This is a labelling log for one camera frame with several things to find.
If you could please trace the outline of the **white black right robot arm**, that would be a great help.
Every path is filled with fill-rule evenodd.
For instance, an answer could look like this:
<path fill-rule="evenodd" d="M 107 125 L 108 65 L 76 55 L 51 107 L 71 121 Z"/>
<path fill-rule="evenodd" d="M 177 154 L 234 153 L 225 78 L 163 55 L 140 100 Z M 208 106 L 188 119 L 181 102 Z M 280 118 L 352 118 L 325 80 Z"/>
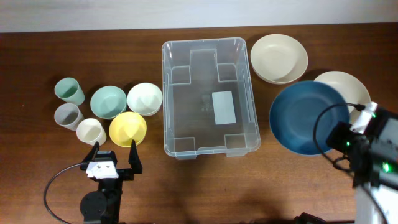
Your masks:
<path fill-rule="evenodd" d="M 375 102 L 351 107 L 359 111 L 359 118 L 353 124 L 338 122 L 325 140 L 341 156 L 329 157 L 317 139 L 322 116 L 337 105 L 318 113 L 312 131 L 315 149 L 334 169 L 352 179 L 355 223 L 397 223 L 397 114 Z"/>

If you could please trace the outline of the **blue bowl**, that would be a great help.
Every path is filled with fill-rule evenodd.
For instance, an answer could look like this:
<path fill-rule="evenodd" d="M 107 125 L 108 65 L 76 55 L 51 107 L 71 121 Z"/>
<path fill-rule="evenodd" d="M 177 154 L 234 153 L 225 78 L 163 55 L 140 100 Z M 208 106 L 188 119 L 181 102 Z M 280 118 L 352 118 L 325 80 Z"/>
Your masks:
<path fill-rule="evenodd" d="M 328 152 L 326 139 L 332 129 L 341 121 L 350 120 L 343 97 L 332 87 L 315 81 L 302 81 L 283 89 L 273 101 L 269 112 L 270 129 L 276 140 L 291 152 L 305 155 L 319 155 L 313 141 L 315 122 L 322 111 L 328 110 L 319 120 L 317 142 L 323 152 Z"/>

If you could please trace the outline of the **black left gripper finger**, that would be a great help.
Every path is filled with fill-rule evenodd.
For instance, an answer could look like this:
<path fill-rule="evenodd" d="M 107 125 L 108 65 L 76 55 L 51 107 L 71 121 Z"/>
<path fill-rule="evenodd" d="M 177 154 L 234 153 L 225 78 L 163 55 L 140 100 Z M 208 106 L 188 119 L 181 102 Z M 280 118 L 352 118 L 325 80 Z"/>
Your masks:
<path fill-rule="evenodd" d="M 136 147 L 135 140 L 132 140 L 132 142 L 131 142 L 128 163 L 131 165 L 131 169 L 134 174 L 142 173 L 143 168 L 142 168 L 141 160 L 137 153 L 137 147 Z"/>
<path fill-rule="evenodd" d="M 82 160 L 81 165 L 80 165 L 80 170 L 87 170 L 88 164 L 90 162 L 94 161 L 95 156 L 96 156 L 97 152 L 99 151 L 99 149 L 100 149 L 100 143 L 99 142 L 95 142 L 95 144 L 92 147 L 92 149 L 90 150 L 90 152 Z"/>

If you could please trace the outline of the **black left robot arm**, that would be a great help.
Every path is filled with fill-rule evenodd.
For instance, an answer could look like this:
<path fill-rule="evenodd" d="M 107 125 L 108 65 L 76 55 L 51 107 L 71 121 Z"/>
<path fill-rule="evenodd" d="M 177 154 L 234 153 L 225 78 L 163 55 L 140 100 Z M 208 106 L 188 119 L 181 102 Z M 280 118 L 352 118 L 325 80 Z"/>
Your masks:
<path fill-rule="evenodd" d="M 80 170 L 98 183 L 98 189 L 87 193 L 80 202 L 84 223 L 118 223 L 123 194 L 123 183 L 133 181 L 142 173 L 142 164 L 137 153 L 136 142 L 131 141 L 128 163 L 130 168 L 118 169 L 114 151 L 101 151 L 96 142 L 82 160 Z"/>

